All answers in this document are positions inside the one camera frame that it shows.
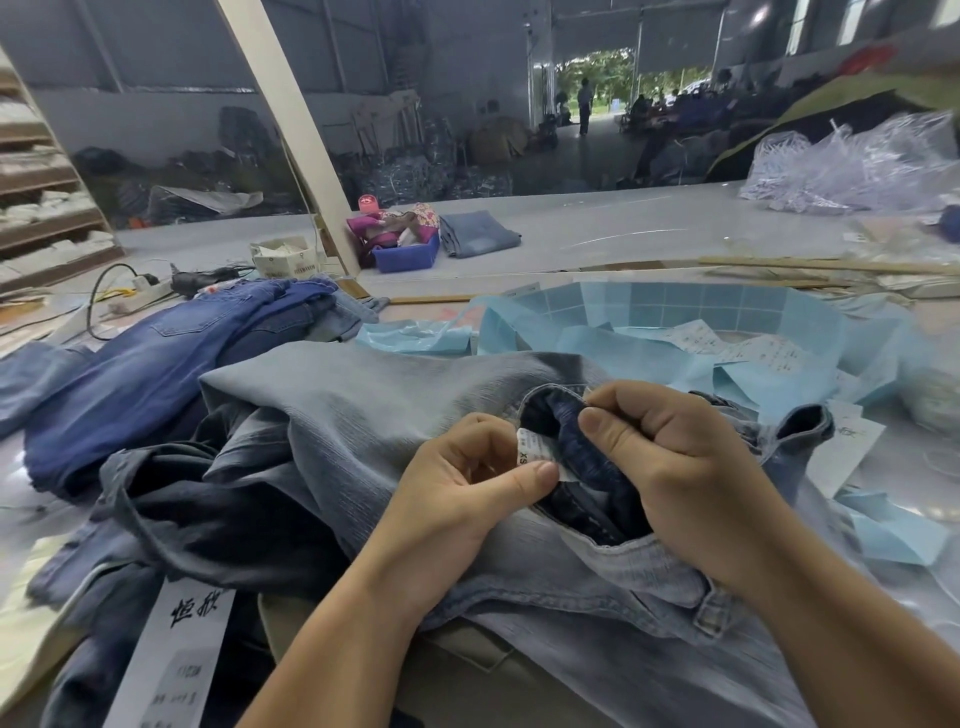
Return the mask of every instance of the cardboard box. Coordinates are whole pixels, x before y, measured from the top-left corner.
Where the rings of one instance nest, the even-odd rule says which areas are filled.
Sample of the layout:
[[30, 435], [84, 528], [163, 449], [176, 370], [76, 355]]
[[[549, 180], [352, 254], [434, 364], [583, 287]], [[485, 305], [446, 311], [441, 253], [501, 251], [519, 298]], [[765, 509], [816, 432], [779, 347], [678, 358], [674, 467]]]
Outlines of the cardboard box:
[[315, 245], [302, 235], [281, 237], [265, 243], [251, 243], [250, 255], [256, 270], [265, 279], [308, 279], [320, 273], [326, 261], [317, 254]]

